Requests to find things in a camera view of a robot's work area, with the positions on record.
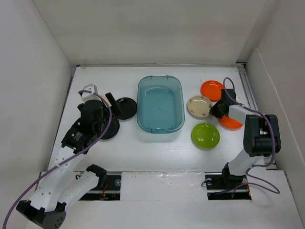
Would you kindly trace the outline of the beige plate with small motifs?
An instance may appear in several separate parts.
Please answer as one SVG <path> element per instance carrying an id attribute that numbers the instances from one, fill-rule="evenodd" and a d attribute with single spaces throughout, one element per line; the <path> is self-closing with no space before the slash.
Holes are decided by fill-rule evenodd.
<path id="1" fill-rule="evenodd" d="M 205 96 L 197 95 L 193 96 L 187 101 L 187 110 L 188 112 L 199 119 L 207 118 L 210 115 L 210 109 L 213 106 L 213 103 L 210 99 Z"/>

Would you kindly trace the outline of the green plate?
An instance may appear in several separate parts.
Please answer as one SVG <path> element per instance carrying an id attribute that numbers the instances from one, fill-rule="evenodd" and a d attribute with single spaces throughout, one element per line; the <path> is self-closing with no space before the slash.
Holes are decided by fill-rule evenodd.
<path id="1" fill-rule="evenodd" d="M 211 123 L 199 123 L 191 132 L 194 144 L 203 149 L 213 149 L 220 142 L 220 133 Z"/>

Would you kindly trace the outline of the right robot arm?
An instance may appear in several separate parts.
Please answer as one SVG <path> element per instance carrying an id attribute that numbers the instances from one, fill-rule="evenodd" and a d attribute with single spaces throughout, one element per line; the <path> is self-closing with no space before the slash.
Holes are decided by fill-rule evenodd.
<path id="1" fill-rule="evenodd" d="M 228 117 L 244 126 L 243 148 L 230 162 L 226 163 L 221 175 L 211 177 L 210 189 L 220 193 L 230 192 L 242 187 L 242 181 L 248 176 L 256 163 L 264 157 L 275 159 L 281 149 L 281 138 L 278 117 L 274 114 L 263 114 L 252 110 L 236 100 L 234 89 L 222 89 L 221 99 L 210 109 L 213 117 Z"/>

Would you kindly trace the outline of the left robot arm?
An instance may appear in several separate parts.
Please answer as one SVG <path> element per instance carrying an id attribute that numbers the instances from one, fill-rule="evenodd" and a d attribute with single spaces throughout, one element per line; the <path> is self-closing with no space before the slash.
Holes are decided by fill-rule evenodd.
<path id="1" fill-rule="evenodd" d="M 20 214 L 42 229 L 60 228 L 68 207 L 92 188 L 106 185 L 107 171 L 92 164 L 73 185 L 66 186 L 89 149 L 104 135 L 117 134 L 112 121 L 121 114 L 111 93 L 102 98 L 95 92 L 82 90 L 80 95 L 83 102 L 77 108 L 81 115 L 66 132 L 52 168 L 35 181 L 39 186 L 34 194 L 27 200 L 20 199 L 16 205 Z"/>

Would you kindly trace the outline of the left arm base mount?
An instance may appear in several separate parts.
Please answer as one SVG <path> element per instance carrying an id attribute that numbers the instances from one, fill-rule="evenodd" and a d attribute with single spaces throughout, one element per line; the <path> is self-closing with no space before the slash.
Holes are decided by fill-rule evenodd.
<path id="1" fill-rule="evenodd" d="M 84 194 L 80 201 L 119 201 L 121 184 L 121 172 L 108 172 L 107 177 L 99 179 L 98 185 Z"/>

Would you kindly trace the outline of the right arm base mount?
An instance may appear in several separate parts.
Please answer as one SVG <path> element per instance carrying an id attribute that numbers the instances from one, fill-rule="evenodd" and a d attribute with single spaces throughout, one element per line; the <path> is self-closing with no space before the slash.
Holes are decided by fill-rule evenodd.
<path id="1" fill-rule="evenodd" d="M 224 180 L 222 173 L 205 173 L 202 187 L 207 190 L 208 200 L 251 200 L 248 186 L 237 186 L 247 183 L 246 176 L 237 176 Z"/>

